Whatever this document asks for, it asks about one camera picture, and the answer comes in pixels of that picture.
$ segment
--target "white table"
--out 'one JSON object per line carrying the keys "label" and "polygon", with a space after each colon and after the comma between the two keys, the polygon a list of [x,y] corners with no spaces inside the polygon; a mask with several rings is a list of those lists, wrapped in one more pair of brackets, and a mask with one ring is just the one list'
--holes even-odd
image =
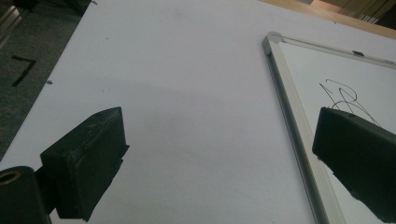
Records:
{"label": "white table", "polygon": [[37,169],[44,149],[120,105],[131,147],[90,223],[314,223],[262,40],[384,59],[395,41],[254,0],[96,2],[0,169]]}

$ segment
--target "whiteboard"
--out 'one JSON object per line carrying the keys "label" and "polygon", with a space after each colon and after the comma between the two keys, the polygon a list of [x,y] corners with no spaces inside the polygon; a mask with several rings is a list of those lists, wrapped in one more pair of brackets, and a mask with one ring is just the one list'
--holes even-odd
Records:
{"label": "whiteboard", "polygon": [[290,120],[288,125],[302,142],[300,146],[295,143],[294,148],[306,153],[300,160],[309,160],[308,171],[302,172],[308,173],[308,182],[314,182],[311,203],[321,206],[319,216],[330,223],[382,223],[313,155],[312,144],[323,106],[354,113],[396,133],[392,112],[396,101],[391,97],[396,93],[395,63],[274,33],[263,45],[268,62],[274,66],[272,74],[284,114]]}

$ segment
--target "black plastic part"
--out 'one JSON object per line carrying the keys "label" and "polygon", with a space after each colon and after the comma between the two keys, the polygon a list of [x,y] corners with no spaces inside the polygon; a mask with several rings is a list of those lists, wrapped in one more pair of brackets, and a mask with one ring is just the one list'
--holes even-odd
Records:
{"label": "black plastic part", "polygon": [[32,168],[17,166],[0,172],[0,223],[51,223]]}
{"label": "black plastic part", "polygon": [[90,116],[41,153],[45,174],[59,192],[60,218],[90,219],[128,147],[116,107]]}
{"label": "black plastic part", "polygon": [[358,52],[358,51],[356,51],[356,50],[352,50],[352,53],[353,53],[354,55],[356,55],[356,56],[364,57],[364,54],[363,54],[362,52]]}
{"label": "black plastic part", "polygon": [[15,7],[32,10],[37,5],[37,0],[13,0]]}
{"label": "black plastic part", "polygon": [[396,135],[356,115],[321,108],[313,152],[353,197],[396,222]]}
{"label": "black plastic part", "polygon": [[56,182],[47,177],[43,166],[35,171],[35,176],[41,192],[44,207],[47,214],[50,214],[59,202],[59,193],[56,188]]}

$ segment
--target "black handwriting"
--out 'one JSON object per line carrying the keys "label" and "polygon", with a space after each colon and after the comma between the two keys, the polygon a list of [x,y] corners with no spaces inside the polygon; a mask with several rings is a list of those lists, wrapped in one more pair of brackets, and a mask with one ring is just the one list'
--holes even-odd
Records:
{"label": "black handwriting", "polygon": [[331,80],[331,79],[326,79],[325,81],[327,86],[331,89],[336,89],[339,92],[339,96],[341,97],[342,100],[336,101],[334,100],[337,96],[337,94],[332,93],[328,87],[325,85],[319,83],[320,87],[325,90],[327,95],[330,97],[332,100],[332,109],[337,108],[339,110],[340,107],[339,105],[346,105],[350,111],[350,113],[355,114],[356,109],[362,111],[364,114],[366,114],[372,121],[373,124],[379,125],[379,123],[369,114],[369,112],[358,102],[358,94],[350,87],[348,87],[345,84],[342,84],[340,82]]}

